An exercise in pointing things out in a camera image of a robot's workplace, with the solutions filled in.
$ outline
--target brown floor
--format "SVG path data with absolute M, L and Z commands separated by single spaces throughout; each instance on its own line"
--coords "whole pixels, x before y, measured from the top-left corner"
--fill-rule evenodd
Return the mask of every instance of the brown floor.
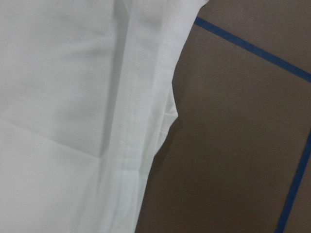
M 311 1 L 210 0 L 199 16 L 311 72 Z M 136 233 L 273 233 L 311 128 L 311 83 L 194 25 L 179 118 Z M 311 233 L 311 162 L 285 233 Z

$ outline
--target blue stripe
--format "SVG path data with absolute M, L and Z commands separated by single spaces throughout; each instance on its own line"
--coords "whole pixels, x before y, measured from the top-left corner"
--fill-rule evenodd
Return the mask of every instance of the blue stripe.
M 303 174 L 306 170 L 307 163 L 308 163 L 308 160 L 310 158 L 310 154 L 311 154 L 311 131 L 309 133 L 307 143 L 305 145 L 305 149 L 302 153 L 298 168 L 296 170 L 290 191 L 287 195 L 285 205 L 284 205 L 284 208 L 282 210 L 280 219 L 278 221 L 278 225 L 277 225 L 275 233 L 283 233 L 284 232 L 286 222 L 287 222 L 288 217 L 290 215 L 290 212 L 291 212 L 294 200 L 296 198 L 296 195 L 297 195 Z
M 220 36 L 221 38 L 237 45 L 237 46 L 240 46 L 241 48 L 281 67 L 282 69 L 284 70 L 287 70 L 291 73 L 293 73 L 294 75 L 297 75 L 298 77 L 300 78 L 303 78 L 304 80 L 308 81 L 311 83 L 311 74 L 308 73 L 308 72 L 305 72 L 304 70 L 272 55 L 271 53 L 268 53 L 267 51 L 265 50 L 262 50 L 261 48 L 229 33 L 229 32 L 226 32 L 225 30 L 205 21 L 204 19 L 202 18 L 199 18 L 197 17 L 195 22 L 194 22 L 196 25 L 198 25 L 199 27 L 201 28 L 204 28 L 205 30 L 217 35 L 217 36 Z

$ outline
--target white cloth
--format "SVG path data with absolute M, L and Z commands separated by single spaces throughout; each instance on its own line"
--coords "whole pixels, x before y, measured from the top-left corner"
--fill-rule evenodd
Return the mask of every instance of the white cloth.
M 207 0 L 0 0 L 0 232 L 133 233 Z

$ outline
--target wrinkled fabric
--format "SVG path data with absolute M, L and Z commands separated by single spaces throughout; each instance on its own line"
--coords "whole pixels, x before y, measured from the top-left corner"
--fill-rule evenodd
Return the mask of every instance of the wrinkled fabric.
M 0 0 L 0 232 L 133 233 L 207 0 Z

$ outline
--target blue tape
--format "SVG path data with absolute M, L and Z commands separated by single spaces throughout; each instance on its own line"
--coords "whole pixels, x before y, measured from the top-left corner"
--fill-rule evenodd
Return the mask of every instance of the blue tape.
M 296 198 L 296 195 L 297 195 L 303 174 L 305 173 L 308 160 L 310 159 L 310 154 L 311 154 L 311 131 L 309 133 L 307 143 L 306 143 L 305 148 L 303 150 L 303 153 L 302 153 L 298 168 L 296 170 L 290 191 L 287 195 L 285 205 L 284 205 L 284 208 L 283 208 L 282 213 L 280 215 L 275 233 L 283 233 L 284 232 L 284 229 L 285 229 L 288 217 L 290 215 L 294 200 Z
M 271 53 L 268 53 L 267 51 L 265 50 L 262 50 L 261 48 L 229 33 L 229 32 L 226 32 L 225 30 L 205 21 L 204 19 L 202 18 L 199 18 L 197 17 L 195 22 L 194 22 L 196 25 L 198 25 L 199 27 L 217 35 L 217 36 L 220 36 L 221 38 L 281 67 L 282 69 L 284 70 L 287 70 L 288 72 L 291 72 L 292 74 L 300 77 L 300 78 L 303 78 L 304 80 L 308 81 L 311 83 L 311 74 L 308 73 L 308 72 L 305 72 L 304 70 L 272 55 Z

